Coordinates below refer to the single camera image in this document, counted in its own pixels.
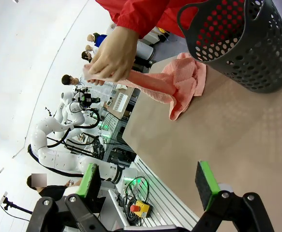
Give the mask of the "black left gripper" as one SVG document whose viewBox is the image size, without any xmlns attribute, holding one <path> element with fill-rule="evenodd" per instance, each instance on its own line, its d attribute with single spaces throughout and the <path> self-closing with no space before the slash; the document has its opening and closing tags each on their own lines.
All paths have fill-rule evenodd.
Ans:
<svg viewBox="0 0 282 232">
<path fill-rule="evenodd" d="M 89 108 L 93 103 L 100 103 L 100 98 L 94 98 L 88 91 L 84 90 L 77 92 L 76 100 L 82 108 Z"/>
</svg>

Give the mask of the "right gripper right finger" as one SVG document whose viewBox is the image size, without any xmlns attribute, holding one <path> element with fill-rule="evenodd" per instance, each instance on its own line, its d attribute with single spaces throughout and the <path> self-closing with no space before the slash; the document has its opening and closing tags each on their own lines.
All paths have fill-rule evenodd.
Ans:
<svg viewBox="0 0 282 232">
<path fill-rule="evenodd" d="M 204 209 L 194 232 L 215 232 L 222 221 L 231 221 L 238 232 L 272 232 L 274 228 L 260 196 L 255 192 L 237 196 L 218 184 L 207 161 L 197 163 L 195 184 Z"/>
</svg>

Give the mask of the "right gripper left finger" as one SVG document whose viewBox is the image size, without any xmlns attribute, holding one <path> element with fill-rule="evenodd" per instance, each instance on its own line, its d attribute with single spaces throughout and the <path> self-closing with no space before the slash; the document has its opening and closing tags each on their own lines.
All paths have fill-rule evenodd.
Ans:
<svg viewBox="0 0 282 232">
<path fill-rule="evenodd" d="M 98 212 L 98 193 L 101 186 L 99 166 L 91 163 L 76 193 L 59 201 L 42 197 L 30 218 L 32 232 L 62 232 L 66 226 L 82 232 L 105 232 L 107 229 L 95 214 Z"/>
</svg>

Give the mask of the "person's right hand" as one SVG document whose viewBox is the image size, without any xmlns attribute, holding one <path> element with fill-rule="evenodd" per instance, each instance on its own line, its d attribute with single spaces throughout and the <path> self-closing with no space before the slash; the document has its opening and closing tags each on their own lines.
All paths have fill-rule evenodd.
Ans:
<svg viewBox="0 0 282 232">
<path fill-rule="evenodd" d="M 91 61 L 89 72 L 99 79 L 89 82 L 102 86 L 104 79 L 111 82 L 127 79 L 134 64 L 138 38 L 139 34 L 131 29 L 115 27 Z"/>
</svg>

